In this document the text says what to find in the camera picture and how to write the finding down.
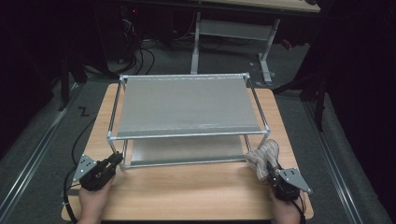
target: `white cloth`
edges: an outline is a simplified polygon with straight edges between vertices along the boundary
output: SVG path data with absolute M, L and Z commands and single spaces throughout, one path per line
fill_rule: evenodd
M 261 182 L 266 182 L 268 177 L 267 163 L 272 167 L 277 166 L 279 145 L 272 139 L 265 140 L 262 146 L 245 154 L 248 166 L 252 168 Z

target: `human hand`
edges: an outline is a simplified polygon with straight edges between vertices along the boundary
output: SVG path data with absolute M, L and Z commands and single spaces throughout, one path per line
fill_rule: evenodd
M 305 212 L 305 196 L 300 190 L 301 199 L 294 202 L 300 207 L 303 213 Z M 276 198 L 275 194 L 270 188 L 270 198 L 273 202 L 273 213 L 277 224 L 299 224 L 301 221 L 300 211 L 292 202 L 284 202 Z
M 114 178 L 115 176 L 97 191 L 89 191 L 84 188 L 79 190 L 78 197 L 81 204 L 81 217 L 78 224 L 97 224 L 101 222 Z

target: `wooden table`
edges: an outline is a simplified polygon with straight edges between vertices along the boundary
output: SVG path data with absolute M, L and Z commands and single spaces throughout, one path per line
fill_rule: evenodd
M 302 12 L 320 12 L 318 5 L 309 5 L 305 0 L 202 0 L 203 2 L 240 5 L 245 7 L 266 7 Z
M 94 160 L 101 161 L 112 153 L 106 135 L 116 90 L 117 84 L 108 87 L 85 149 L 85 154 Z M 256 92 L 272 131 L 269 138 L 277 141 L 280 147 L 279 163 L 284 168 L 297 167 L 274 95 L 270 90 Z M 261 136 L 249 137 L 253 146 L 261 139 Z M 118 170 L 104 220 L 271 219 L 268 190 L 245 162 Z M 79 218 L 78 196 L 69 199 Z M 311 218 L 314 212 L 307 197 L 306 205 L 305 215 Z M 69 220 L 65 209 L 62 217 Z

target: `metal rack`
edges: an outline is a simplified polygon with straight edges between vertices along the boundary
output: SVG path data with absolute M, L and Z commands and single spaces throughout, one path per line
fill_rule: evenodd
M 229 21 L 201 20 L 201 13 L 197 12 L 195 23 L 194 50 L 191 59 L 191 74 L 198 74 L 199 39 L 200 35 L 226 36 L 242 39 L 260 40 L 265 43 L 263 52 L 259 53 L 259 61 L 265 84 L 272 84 L 271 72 L 268 69 L 267 56 L 276 35 L 280 19 L 274 20 L 272 25 L 254 25 Z
M 120 76 L 107 142 L 122 142 L 121 167 L 133 168 L 243 161 L 248 136 L 269 133 L 248 73 Z

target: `cable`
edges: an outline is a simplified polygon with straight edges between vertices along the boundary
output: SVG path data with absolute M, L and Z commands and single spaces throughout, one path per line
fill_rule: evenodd
M 241 38 L 224 38 L 223 41 L 224 43 L 237 45 L 237 46 L 245 46 L 257 42 L 257 40 L 254 39 L 241 39 Z
M 290 200 L 291 203 L 297 208 L 297 211 L 300 214 L 300 224 L 305 224 L 306 220 L 305 220 L 305 215 L 304 215 L 304 203 L 303 203 L 303 199 L 301 198 L 301 196 L 299 195 L 301 203 L 303 205 L 303 210 L 301 210 L 300 206 L 297 205 L 297 203 L 294 202 L 294 200 Z
M 75 143 L 74 143 L 74 145 L 72 147 L 72 152 L 71 152 L 71 154 L 72 154 L 71 156 L 72 156 L 72 160 L 73 160 L 74 166 L 73 166 L 72 169 L 70 169 L 70 171 L 67 173 L 66 177 L 64 178 L 64 206 L 66 207 L 67 214 L 70 216 L 70 219 L 71 219 L 72 223 L 77 223 L 78 221 L 77 221 L 77 219 L 76 219 L 76 217 L 74 215 L 72 207 L 70 206 L 69 197 L 67 196 L 67 191 L 69 191 L 71 188 L 73 188 L 75 186 L 78 186 L 79 184 L 67 187 L 67 180 L 69 179 L 69 176 L 77 169 L 77 166 L 78 166 L 78 163 L 77 163 L 76 159 L 74 158 L 75 157 L 74 154 L 75 154 L 75 150 L 76 150 L 76 145 L 77 145 L 79 139 L 81 138 L 81 136 L 87 131 L 87 129 L 93 124 L 93 122 L 95 120 L 96 120 L 96 117 L 94 119 L 92 119 L 90 121 L 90 123 L 88 123 L 88 125 L 85 126 L 85 128 L 78 135 L 78 137 L 77 137 L 77 139 L 76 139 L 76 141 L 75 141 Z
M 194 24 L 195 15 L 196 15 L 196 12 L 194 12 L 194 14 L 192 15 L 192 20 L 191 20 L 191 23 L 190 23 L 190 27 L 189 27 L 189 29 L 187 30 L 186 34 L 184 34 L 182 37 L 179 37 L 179 38 L 174 39 L 174 40 L 176 40 L 176 41 L 177 41 L 177 40 L 183 40 L 183 39 L 191 38 L 191 37 L 194 36 L 194 35 L 191 35 L 191 36 L 187 36 L 187 35 L 190 33 L 191 28 L 192 28 L 192 25 Z
M 218 43 L 218 45 L 215 46 L 214 48 L 207 48 L 207 47 L 204 47 L 203 44 L 212 44 L 213 42 L 216 43 L 216 41 L 213 41 L 213 40 L 217 40 L 217 39 L 218 39 L 217 42 L 219 42 L 219 43 Z M 201 48 L 203 48 L 203 49 L 218 49 L 218 48 L 221 47 L 222 44 L 223 44 L 223 38 L 222 38 L 222 37 L 219 37 L 219 36 L 212 36 L 212 38 L 209 38 L 209 37 L 208 37 L 208 38 L 206 38 L 206 39 L 203 38 L 203 40 L 206 40 L 206 41 L 207 41 L 206 43 L 203 43 L 203 44 L 200 43 L 199 46 L 200 46 Z
M 77 139 L 76 139 L 76 141 L 75 141 L 75 143 L 74 143 L 74 145 L 73 145 L 73 147 L 72 147 L 72 160 L 73 160 L 73 163 L 77 166 L 77 161 L 76 161 L 76 159 L 74 158 L 74 154 L 75 154 L 75 150 L 76 150 L 76 145 L 77 145 L 77 143 L 78 143 L 78 141 L 79 141 L 79 139 L 81 138 L 81 136 L 85 133 L 85 131 L 87 131 L 87 129 L 91 126 L 91 124 L 93 124 L 93 122 L 96 120 L 96 117 L 94 118 L 94 119 L 92 119 L 91 121 L 90 121 L 90 123 L 89 124 L 87 124 L 87 126 L 85 126 L 85 128 L 81 131 L 81 133 L 78 135 L 78 137 L 77 137 Z
M 142 66 L 142 63 L 136 58 L 136 61 L 139 62 L 140 66 Z M 134 67 L 134 75 L 137 73 L 137 66 Z
M 67 180 L 69 176 L 77 169 L 77 166 L 74 166 L 70 171 L 67 173 L 66 177 L 64 178 L 64 206 L 66 207 L 67 214 L 70 216 L 72 223 L 77 223 L 76 216 L 74 215 L 73 209 L 70 206 L 69 198 L 67 196 Z
M 190 36 L 190 37 L 188 37 L 188 38 L 184 38 L 184 39 L 182 39 L 182 40 L 175 41 L 174 44 L 176 44 L 176 45 L 178 45 L 178 46 L 181 46 L 181 47 L 189 47 L 189 46 L 191 46 L 191 45 L 194 44 L 194 40 L 189 40 L 189 39 L 191 39 L 191 38 L 193 38 L 193 36 Z M 186 41 L 189 41 L 189 43 L 188 43 L 188 44 L 180 44 L 180 43 L 179 43 L 179 42 L 186 42 Z
M 151 70 L 152 66 L 154 65 L 155 56 L 154 56 L 154 54 L 153 54 L 150 50 L 148 50 L 148 49 L 142 49 L 142 50 L 147 51 L 148 53 L 150 53 L 150 54 L 151 54 L 151 57 L 152 57 L 151 66 L 149 67 L 148 71 L 146 72 L 146 75 L 148 75 L 148 74 L 149 74 L 149 71 Z
M 139 72 L 140 72 L 140 70 L 142 69 L 142 67 L 143 67 L 143 52 L 142 52 L 142 49 L 139 49 L 139 52 L 140 52 L 140 58 L 142 59 L 142 62 L 140 62 L 137 58 L 137 60 L 140 62 L 140 67 L 139 67 L 139 69 L 134 73 L 135 75 L 137 75 Z
M 113 73 L 116 76 L 116 75 L 119 75 L 119 74 L 121 74 L 121 73 L 123 73 L 125 71 L 128 71 L 131 68 L 133 68 L 135 66 L 135 64 L 136 64 L 136 58 L 135 58 L 135 56 L 133 56 L 131 61 L 125 67 L 123 67 L 123 68 L 121 68 L 119 70 L 116 70 L 116 71 L 113 71 L 113 72 L 110 71 L 110 72 Z M 104 75 L 103 73 L 94 72 L 94 71 L 92 71 L 91 69 L 89 69 L 89 68 L 87 68 L 85 66 L 84 66 L 84 70 L 87 73 L 91 74 L 91 75 L 95 75 L 95 76 L 103 76 Z

